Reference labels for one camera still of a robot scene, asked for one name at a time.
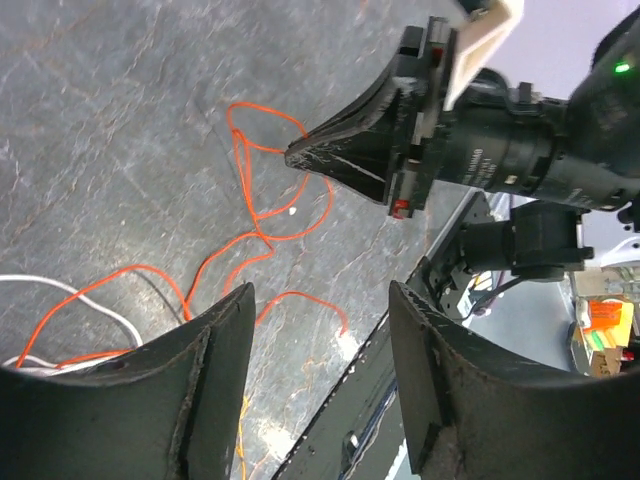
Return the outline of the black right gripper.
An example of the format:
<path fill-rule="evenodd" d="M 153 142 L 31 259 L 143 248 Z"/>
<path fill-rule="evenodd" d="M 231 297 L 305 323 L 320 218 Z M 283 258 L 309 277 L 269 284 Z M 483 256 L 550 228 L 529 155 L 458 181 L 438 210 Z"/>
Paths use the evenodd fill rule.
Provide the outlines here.
<path fill-rule="evenodd" d="M 449 123 L 444 104 L 455 43 L 448 20 L 430 17 L 420 30 L 417 73 L 371 86 L 293 142 L 284 153 L 285 164 L 389 204 L 396 219 L 411 218 L 425 207 L 443 162 Z"/>

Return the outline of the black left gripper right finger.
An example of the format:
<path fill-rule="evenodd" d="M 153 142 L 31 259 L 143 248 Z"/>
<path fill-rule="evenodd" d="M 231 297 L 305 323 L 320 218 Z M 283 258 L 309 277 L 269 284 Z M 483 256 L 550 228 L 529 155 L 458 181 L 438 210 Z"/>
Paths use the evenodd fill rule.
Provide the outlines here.
<path fill-rule="evenodd" d="M 424 479 L 635 479 L 639 375 L 594 378 L 506 350 L 407 285 L 389 322 L 411 469 Z"/>

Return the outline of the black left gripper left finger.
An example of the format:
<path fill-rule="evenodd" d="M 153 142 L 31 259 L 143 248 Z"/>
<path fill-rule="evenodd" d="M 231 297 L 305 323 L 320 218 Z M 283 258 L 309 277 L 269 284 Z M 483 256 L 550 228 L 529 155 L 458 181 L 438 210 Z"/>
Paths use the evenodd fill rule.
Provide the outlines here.
<path fill-rule="evenodd" d="M 5 479 L 226 479 L 243 403 L 255 290 L 86 371 L 1 373 Z"/>

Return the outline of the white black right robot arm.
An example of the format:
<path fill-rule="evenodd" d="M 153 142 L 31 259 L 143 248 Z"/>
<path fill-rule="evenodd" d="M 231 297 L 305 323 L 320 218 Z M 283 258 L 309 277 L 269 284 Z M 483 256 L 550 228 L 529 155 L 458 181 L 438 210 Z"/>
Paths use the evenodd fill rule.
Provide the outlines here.
<path fill-rule="evenodd" d="M 469 15 L 459 28 L 439 17 L 406 27 L 371 86 L 292 142 L 285 163 L 396 218 L 423 209 L 437 181 L 526 197 L 508 221 L 465 227 L 458 259 L 470 272 L 559 279 L 594 256 L 578 236 L 584 214 L 639 222 L 639 16 L 603 38 L 587 77 L 559 100 L 486 67 L 512 8 L 494 1 Z"/>

